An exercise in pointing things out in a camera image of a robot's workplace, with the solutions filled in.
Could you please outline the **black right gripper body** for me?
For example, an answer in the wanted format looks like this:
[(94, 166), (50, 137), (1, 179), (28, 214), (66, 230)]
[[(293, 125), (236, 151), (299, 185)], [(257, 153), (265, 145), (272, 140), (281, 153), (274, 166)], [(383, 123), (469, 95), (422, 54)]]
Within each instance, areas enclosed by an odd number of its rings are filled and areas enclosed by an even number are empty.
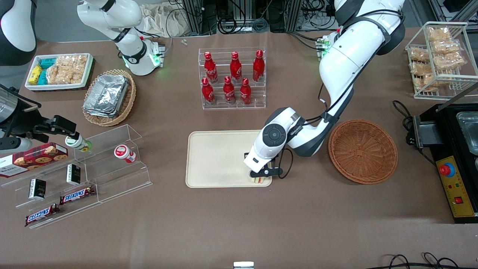
[(1, 131), (2, 137), (22, 136), (31, 131), (43, 118), (37, 111), (39, 102), (19, 94), (15, 87), (1, 85)]

